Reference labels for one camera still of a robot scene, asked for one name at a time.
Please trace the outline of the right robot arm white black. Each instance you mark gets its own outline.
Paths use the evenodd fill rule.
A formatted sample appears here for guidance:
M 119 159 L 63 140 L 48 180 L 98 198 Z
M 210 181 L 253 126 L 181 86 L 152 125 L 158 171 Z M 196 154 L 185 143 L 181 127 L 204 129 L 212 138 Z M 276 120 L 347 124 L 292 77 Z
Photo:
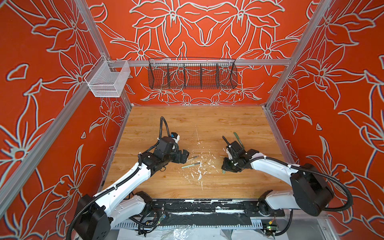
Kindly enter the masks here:
M 317 171 L 311 164 L 290 165 L 269 158 L 259 151 L 246 151 L 237 141 L 225 141 L 228 156 L 224 158 L 222 170 L 240 173 L 255 170 L 275 177 L 291 188 L 287 191 L 267 190 L 258 199 L 257 209 L 263 216 L 270 216 L 275 210 L 302 210 L 317 217 L 334 197 L 334 193 L 324 177 L 314 174 Z

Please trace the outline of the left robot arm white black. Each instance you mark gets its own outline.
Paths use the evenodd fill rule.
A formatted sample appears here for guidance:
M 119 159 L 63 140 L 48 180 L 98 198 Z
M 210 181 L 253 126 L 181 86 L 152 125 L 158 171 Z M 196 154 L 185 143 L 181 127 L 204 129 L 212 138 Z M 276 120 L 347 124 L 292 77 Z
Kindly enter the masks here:
M 179 149 L 179 140 L 177 133 L 159 138 L 154 146 L 139 153 L 138 162 L 106 190 L 80 198 L 66 239 L 70 240 L 72 232 L 76 232 L 83 240 L 103 240 L 111 228 L 144 212 L 152 202 L 146 193 L 138 192 L 130 199 L 127 197 L 168 163 L 186 163 L 190 153 Z

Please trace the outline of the green pen body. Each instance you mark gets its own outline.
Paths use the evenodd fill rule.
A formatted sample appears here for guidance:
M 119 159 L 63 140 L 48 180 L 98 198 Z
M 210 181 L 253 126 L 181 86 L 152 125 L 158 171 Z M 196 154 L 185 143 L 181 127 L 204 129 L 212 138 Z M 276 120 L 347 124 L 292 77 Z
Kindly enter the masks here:
M 235 135 L 237 141 L 239 142 L 240 146 L 244 149 L 245 147 L 244 147 L 239 135 L 236 132 L 234 132 L 234 135 Z

